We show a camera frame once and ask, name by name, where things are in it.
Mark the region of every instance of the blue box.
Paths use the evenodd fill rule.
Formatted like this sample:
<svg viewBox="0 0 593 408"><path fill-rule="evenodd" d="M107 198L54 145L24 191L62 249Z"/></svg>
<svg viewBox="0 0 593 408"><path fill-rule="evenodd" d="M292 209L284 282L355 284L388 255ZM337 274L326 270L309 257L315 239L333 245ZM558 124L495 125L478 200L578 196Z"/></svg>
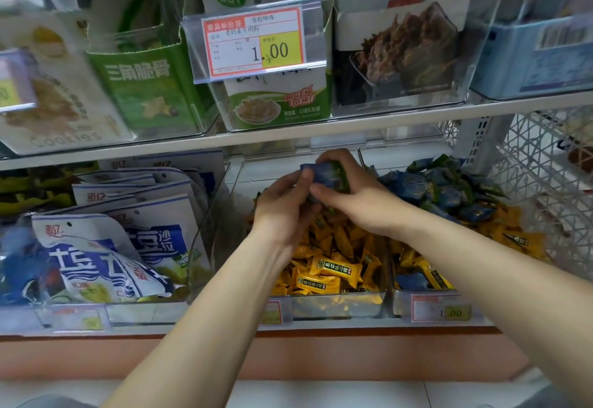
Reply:
<svg viewBox="0 0 593 408"><path fill-rule="evenodd" d="M471 89L490 99L593 89L593 13L523 24L495 22Z"/></svg>

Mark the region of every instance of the barcode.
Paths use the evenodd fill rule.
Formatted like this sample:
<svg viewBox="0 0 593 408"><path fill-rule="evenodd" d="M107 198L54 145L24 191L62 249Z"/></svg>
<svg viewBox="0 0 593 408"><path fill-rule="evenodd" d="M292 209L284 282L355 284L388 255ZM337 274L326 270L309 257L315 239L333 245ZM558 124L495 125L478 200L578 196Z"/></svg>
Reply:
<svg viewBox="0 0 593 408"><path fill-rule="evenodd" d="M584 44L591 41L593 41L593 26L551 25L540 31L537 50Z"/></svg>

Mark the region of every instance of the white tile floor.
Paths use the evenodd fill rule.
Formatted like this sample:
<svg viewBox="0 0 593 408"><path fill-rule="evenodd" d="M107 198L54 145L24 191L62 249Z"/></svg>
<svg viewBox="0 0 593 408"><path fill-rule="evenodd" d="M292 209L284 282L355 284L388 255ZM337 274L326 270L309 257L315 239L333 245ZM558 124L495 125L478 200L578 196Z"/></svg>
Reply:
<svg viewBox="0 0 593 408"><path fill-rule="evenodd" d="M0 382L0 408L16 408L45 394L98 406L115 380ZM239 381L228 408L512 408L542 383L426 383L369 381Z"/></svg>

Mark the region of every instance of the forearm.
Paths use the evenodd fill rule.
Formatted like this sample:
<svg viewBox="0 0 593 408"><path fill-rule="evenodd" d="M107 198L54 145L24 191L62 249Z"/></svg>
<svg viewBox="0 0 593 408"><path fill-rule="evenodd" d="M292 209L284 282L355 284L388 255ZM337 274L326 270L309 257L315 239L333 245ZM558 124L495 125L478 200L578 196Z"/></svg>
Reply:
<svg viewBox="0 0 593 408"><path fill-rule="evenodd" d="M284 252L248 236L103 407L224 407L281 271L276 257Z"/></svg>
<svg viewBox="0 0 593 408"><path fill-rule="evenodd" d="M555 384L592 403L585 400L592 397L593 284L422 210L406 221L402 228L411 247Z"/></svg>

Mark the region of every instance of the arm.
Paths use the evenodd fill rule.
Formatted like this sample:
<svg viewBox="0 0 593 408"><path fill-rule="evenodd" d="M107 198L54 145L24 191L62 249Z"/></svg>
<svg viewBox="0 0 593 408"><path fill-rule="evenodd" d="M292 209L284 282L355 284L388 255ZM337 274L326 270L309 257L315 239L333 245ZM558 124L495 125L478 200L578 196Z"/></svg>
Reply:
<svg viewBox="0 0 593 408"><path fill-rule="evenodd" d="M303 204L313 172L299 175L287 175L264 191L251 233L103 408L226 405L271 288L321 210Z"/></svg>
<svg viewBox="0 0 593 408"><path fill-rule="evenodd" d="M593 284L532 259L390 194L346 150L351 195L311 193L366 230L418 250L575 402L593 406Z"/></svg>

